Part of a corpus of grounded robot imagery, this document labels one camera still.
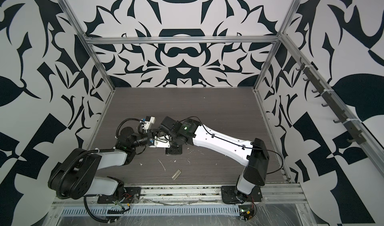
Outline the white remote control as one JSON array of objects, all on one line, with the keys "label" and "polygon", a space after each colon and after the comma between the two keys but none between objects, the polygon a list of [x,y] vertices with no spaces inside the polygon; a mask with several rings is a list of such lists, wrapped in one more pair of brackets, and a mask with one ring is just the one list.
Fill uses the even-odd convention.
[{"label": "white remote control", "polygon": [[150,148],[164,148],[168,149],[171,147],[169,140],[165,137],[155,137],[154,139],[149,139]]}]

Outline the beige battery cover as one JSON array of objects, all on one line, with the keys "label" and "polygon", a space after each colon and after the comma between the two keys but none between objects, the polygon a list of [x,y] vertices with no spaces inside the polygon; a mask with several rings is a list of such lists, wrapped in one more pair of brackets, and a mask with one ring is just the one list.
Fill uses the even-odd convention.
[{"label": "beige battery cover", "polygon": [[182,171],[180,169],[177,169],[176,172],[172,176],[172,180],[175,181],[180,175]]}]

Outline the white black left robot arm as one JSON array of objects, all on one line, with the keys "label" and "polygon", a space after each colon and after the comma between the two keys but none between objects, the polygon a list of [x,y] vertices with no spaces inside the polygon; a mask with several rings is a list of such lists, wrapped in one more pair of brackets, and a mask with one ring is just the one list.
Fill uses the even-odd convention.
[{"label": "white black left robot arm", "polygon": [[97,172],[128,165],[138,155],[138,147],[159,146],[161,143],[168,147],[171,139],[158,129],[136,133],[131,127],[118,130],[116,138],[117,142],[111,149],[73,150],[63,163],[58,163],[52,170],[49,189],[54,190],[57,198],[62,200],[94,195],[122,200],[124,182],[111,176],[98,177]]}]

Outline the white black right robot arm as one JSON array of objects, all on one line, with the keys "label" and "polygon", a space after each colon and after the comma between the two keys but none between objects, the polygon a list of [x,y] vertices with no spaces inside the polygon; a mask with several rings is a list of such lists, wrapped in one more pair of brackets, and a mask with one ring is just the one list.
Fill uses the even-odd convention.
[{"label": "white black right robot arm", "polygon": [[167,141],[168,155],[180,155],[183,145],[191,145],[220,153],[245,167],[234,187],[221,187],[222,201],[228,205],[261,199],[260,188],[266,184],[267,175],[271,174],[268,170],[270,153],[283,159],[280,153],[267,149],[261,139],[247,141],[230,137],[212,130],[195,116],[181,121],[165,117],[159,131]]}]

